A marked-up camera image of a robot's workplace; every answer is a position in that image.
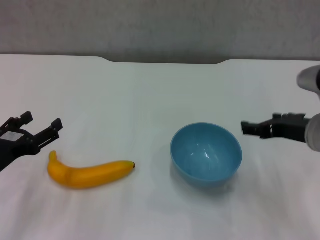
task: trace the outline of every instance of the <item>blue bowl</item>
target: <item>blue bowl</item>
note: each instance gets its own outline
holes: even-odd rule
[[[228,181],[242,162],[239,142],[226,129],[210,123],[181,128],[170,145],[173,165],[196,187],[217,187]]]

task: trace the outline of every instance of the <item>wall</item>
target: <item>wall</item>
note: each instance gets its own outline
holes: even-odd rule
[[[0,53],[320,60],[318,0],[0,0]]]

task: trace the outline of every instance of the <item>banana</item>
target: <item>banana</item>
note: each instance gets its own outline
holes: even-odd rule
[[[58,160],[56,151],[52,151],[49,154],[47,171],[54,181],[65,187],[86,189],[121,179],[135,166],[133,161],[114,161],[92,167],[69,167]]]

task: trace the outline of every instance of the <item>white label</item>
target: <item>white label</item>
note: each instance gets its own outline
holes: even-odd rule
[[[22,133],[18,133],[18,132],[14,132],[14,131],[7,131],[5,134],[3,134],[0,137],[0,139],[15,142],[15,141],[19,140],[22,136],[24,136],[24,134],[22,134]]]

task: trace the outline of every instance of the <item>table surface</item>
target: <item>table surface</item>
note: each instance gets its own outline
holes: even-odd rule
[[[241,121],[319,113],[297,86],[316,61],[216,65],[114,63],[99,57],[0,55],[0,123],[31,111],[36,134],[60,139],[0,173],[0,238],[14,240],[320,239],[320,153],[287,139],[243,136]],[[187,185],[171,164],[181,127],[208,122],[239,140],[243,161],[223,189]],[[47,174],[56,150],[73,167],[131,160],[135,171],[88,190]]]

